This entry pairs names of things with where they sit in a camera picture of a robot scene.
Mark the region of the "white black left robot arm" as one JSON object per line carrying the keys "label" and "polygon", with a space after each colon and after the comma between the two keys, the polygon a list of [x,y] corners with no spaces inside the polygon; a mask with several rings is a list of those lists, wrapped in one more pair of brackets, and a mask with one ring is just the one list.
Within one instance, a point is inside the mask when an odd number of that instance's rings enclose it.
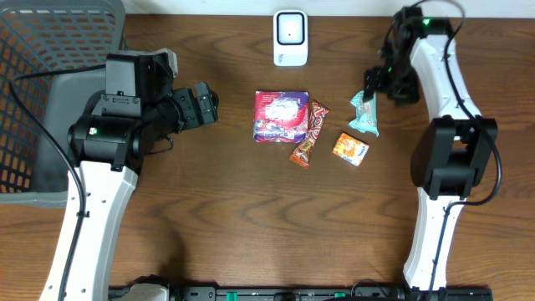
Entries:
{"label": "white black left robot arm", "polygon": [[105,63],[105,89],[68,131],[69,188],[42,300],[106,300],[120,224],[154,144],[218,119],[205,82],[173,87],[176,54],[117,51]]}

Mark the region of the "grey plastic mesh basket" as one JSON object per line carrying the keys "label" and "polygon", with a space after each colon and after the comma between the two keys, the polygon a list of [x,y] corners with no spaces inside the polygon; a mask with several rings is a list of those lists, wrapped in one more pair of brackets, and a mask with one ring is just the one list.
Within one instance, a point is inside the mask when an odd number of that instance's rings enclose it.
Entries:
{"label": "grey plastic mesh basket", "polygon": [[69,127],[105,89],[106,56],[126,47],[120,0],[2,0],[1,202],[61,208]]}

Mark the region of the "red purple snack packet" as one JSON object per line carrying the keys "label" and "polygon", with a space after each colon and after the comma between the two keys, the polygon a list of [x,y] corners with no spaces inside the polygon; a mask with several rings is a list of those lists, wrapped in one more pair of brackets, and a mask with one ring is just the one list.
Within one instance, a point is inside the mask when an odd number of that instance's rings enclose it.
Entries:
{"label": "red purple snack packet", "polygon": [[257,91],[253,139],[256,142],[300,143],[308,132],[308,92]]}

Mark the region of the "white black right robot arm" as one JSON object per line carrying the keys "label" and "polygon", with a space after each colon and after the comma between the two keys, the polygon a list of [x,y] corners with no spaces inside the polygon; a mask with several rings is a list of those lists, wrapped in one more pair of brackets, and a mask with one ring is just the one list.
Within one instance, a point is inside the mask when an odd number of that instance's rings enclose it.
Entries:
{"label": "white black right robot arm", "polygon": [[[492,200],[502,183],[497,122],[485,118],[469,95],[456,56],[459,28],[449,18],[424,15],[422,3],[404,6],[392,20],[380,57],[364,74],[364,101],[386,94],[396,105],[424,99],[430,124],[410,159],[418,216],[403,274],[412,299],[447,293],[446,265],[456,221],[464,207]],[[488,196],[469,201],[489,160],[497,168]]]}

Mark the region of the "small orange snack box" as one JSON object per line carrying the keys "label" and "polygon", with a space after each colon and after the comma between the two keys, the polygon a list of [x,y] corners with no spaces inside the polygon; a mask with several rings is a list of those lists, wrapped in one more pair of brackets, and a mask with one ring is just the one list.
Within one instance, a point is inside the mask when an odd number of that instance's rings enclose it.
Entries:
{"label": "small orange snack box", "polygon": [[335,143],[333,153],[353,166],[360,166],[368,150],[369,146],[364,142],[342,133]]}

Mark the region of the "black mounting rail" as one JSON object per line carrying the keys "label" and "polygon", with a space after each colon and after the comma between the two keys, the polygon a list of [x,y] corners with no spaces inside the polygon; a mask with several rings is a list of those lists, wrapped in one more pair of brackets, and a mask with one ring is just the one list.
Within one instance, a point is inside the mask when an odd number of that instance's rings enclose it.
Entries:
{"label": "black mounting rail", "polygon": [[489,288],[454,287],[436,292],[418,291],[400,285],[386,285],[371,279],[358,281],[352,288],[218,288],[213,286],[179,287],[154,275],[141,277],[129,287],[111,288],[109,300],[124,300],[143,284],[159,284],[175,301],[319,301],[319,300],[394,300],[394,301],[492,301]]}

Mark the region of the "white barcode scanner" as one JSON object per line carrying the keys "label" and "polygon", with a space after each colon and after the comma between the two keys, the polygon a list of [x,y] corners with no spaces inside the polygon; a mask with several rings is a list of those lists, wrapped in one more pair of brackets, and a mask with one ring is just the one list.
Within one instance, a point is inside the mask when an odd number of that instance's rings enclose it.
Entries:
{"label": "white barcode scanner", "polygon": [[273,15],[273,62],[279,67],[300,67],[308,62],[308,15],[299,9]]}

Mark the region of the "red orange candy bar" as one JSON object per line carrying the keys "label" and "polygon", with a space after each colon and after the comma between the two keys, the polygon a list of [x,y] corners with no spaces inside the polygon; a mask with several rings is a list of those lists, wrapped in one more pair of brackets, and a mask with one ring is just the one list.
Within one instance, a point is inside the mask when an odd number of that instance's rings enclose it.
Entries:
{"label": "red orange candy bar", "polygon": [[329,113],[329,109],[314,100],[312,110],[308,120],[308,131],[303,141],[301,141],[293,151],[289,159],[301,167],[308,169],[313,147],[318,139],[319,133],[324,124],[324,120]]}

